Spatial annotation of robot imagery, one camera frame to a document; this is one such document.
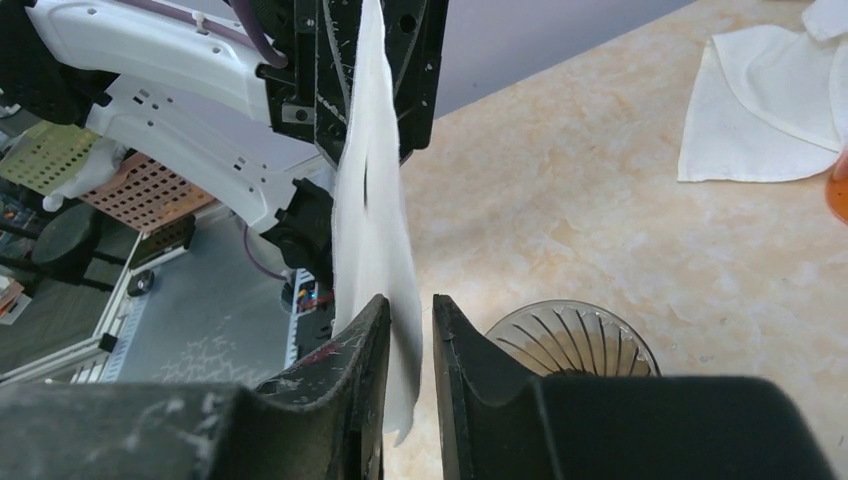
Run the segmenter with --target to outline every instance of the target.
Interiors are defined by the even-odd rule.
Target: orange object
[[[837,181],[830,177],[824,188],[824,195],[833,214],[848,223],[848,178]]]
[[[110,182],[80,199],[140,232],[153,231],[215,200],[142,153],[125,160]]]
[[[848,223],[848,150],[836,161],[833,174],[824,188],[824,196],[836,218]]]

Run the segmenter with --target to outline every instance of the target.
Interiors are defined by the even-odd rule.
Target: beige marble surface
[[[848,227],[824,204],[825,179],[675,181],[708,36],[799,30],[804,6],[702,0],[436,122],[402,169],[425,357],[387,478],[441,478],[434,293],[482,331],[539,300],[595,303],[641,333],[665,374],[771,379],[848,476]]]

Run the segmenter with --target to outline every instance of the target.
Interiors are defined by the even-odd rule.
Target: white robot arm
[[[269,125],[256,50],[115,1],[39,0],[27,13],[62,64],[120,74],[105,90],[111,101],[92,106],[86,128],[157,159],[260,232],[277,223],[276,211],[294,195],[292,176],[266,171],[155,86],[196,92]]]
[[[289,266],[331,284],[329,194],[246,155],[158,85],[218,101],[337,163],[361,1],[231,1],[239,22],[154,0],[0,0],[0,89],[45,120],[155,158],[229,206]],[[446,13],[447,0],[384,6],[401,161],[429,143]]]

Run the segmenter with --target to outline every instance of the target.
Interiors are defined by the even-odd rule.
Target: folded white cloth
[[[848,122],[848,0],[804,12],[808,32],[714,36],[686,115],[678,180],[781,182],[830,168]]]
[[[336,178],[333,267],[336,319],[344,330],[376,294],[392,316],[383,431],[412,428],[421,383],[421,300],[400,183],[392,73],[379,0],[364,0],[345,149]]]

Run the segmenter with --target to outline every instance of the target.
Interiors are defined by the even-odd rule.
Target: glass bowl
[[[651,349],[624,320],[574,300],[520,308],[486,338],[539,375],[660,376]]]

